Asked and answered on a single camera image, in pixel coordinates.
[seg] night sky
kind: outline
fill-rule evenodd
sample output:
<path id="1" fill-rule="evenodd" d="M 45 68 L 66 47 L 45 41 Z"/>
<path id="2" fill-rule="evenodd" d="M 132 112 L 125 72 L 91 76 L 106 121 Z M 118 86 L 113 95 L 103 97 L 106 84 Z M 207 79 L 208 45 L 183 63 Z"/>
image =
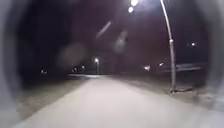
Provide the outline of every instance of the night sky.
<path id="1" fill-rule="evenodd" d="M 207 62 L 206 23 L 193 0 L 165 0 L 165 4 L 177 63 Z M 60 51 L 75 43 L 81 43 L 87 54 L 67 69 L 91 65 L 95 56 L 105 73 L 138 70 L 161 62 L 169 65 L 168 35 L 159 0 L 144 0 L 133 13 L 128 13 L 129 7 L 129 0 L 33 1 L 18 28 L 20 69 L 55 70 Z M 97 37 L 108 22 L 110 26 Z M 114 48 L 122 32 L 127 35 L 117 53 Z M 72 54 L 70 58 L 75 59 L 79 53 Z"/>

